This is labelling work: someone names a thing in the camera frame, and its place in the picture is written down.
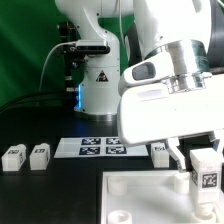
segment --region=black cable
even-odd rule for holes
[[[9,107],[12,107],[16,104],[18,104],[20,101],[32,98],[32,97],[38,97],[38,96],[44,96],[44,95],[51,95],[51,94],[65,94],[66,91],[51,91],[51,92],[37,92],[37,93],[30,93],[21,97],[18,97],[16,99],[13,99],[9,101],[8,103],[4,104],[3,106],[0,107],[0,113],[3,111],[7,110]]]

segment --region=white block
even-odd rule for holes
[[[222,160],[213,148],[191,150],[190,158],[193,167],[199,172],[222,170]]]
[[[221,187],[222,162],[212,148],[190,151],[193,166],[190,180],[190,192],[196,203],[208,203],[219,200]]]
[[[155,168],[169,167],[169,153],[166,151],[164,143],[151,144],[151,158]]]
[[[50,160],[50,146],[46,143],[36,145],[30,155],[31,170],[46,170]]]
[[[3,171],[18,171],[26,160],[26,146],[11,146],[2,156]]]

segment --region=black table surface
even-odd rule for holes
[[[62,107],[13,108],[0,114],[1,156],[12,145],[27,147],[27,159],[18,172],[0,170],[0,223],[100,223],[103,172],[153,170],[150,157],[53,156],[62,137],[109,136],[117,136],[116,121],[82,120]],[[31,171],[28,157],[34,145],[41,143],[50,145],[51,160],[47,170]],[[187,152],[193,146],[209,144],[206,138],[182,142]],[[172,160],[170,169],[176,169]]]

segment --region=white platform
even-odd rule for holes
[[[190,195],[180,195],[174,191],[176,173],[178,171],[104,172],[101,224],[107,224],[107,215],[114,210],[130,212],[133,224],[190,223],[194,204]],[[125,195],[113,196],[108,193],[107,180],[110,176],[126,178]],[[224,215],[222,192],[216,205],[219,215]]]
[[[118,137],[61,138],[54,158],[148,156],[145,145],[124,147]]]

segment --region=green backdrop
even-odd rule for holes
[[[0,106],[38,91],[46,56],[60,43],[57,24],[64,21],[67,18],[54,0],[0,0]],[[124,31],[132,21],[132,17],[123,19]],[[118,19],[101,19],[100,23],[119,37]],[[126,67],[126,53],[121,47],[121,72]],[[63,88],[63,59],[53,55],[42,90]]]

